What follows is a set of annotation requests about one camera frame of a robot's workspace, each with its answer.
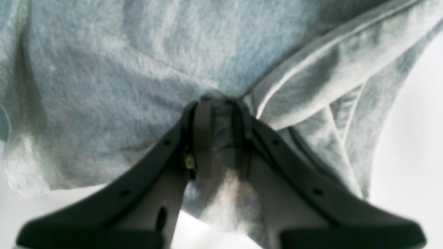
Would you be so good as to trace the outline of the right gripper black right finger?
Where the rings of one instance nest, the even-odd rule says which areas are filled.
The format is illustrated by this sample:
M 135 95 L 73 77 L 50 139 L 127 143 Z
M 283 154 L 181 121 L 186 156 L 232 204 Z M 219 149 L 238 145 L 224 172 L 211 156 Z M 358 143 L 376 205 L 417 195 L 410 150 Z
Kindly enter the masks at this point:
M 269 126 L 231 101 L 239 179 L 259 196 L 272 249 L 421 249 L 421 226 L 380 210 L 309 167 Z

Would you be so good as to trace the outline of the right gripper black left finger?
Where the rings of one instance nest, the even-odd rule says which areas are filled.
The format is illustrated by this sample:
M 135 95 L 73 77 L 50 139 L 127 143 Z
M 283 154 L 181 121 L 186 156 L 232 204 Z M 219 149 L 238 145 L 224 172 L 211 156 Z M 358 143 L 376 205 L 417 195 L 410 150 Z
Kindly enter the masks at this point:
M 210 180 L 212 106 L 190 103 L 133 168 L 73 205 L 27 222 L 27 249 L 168 249 L 190 181 Z

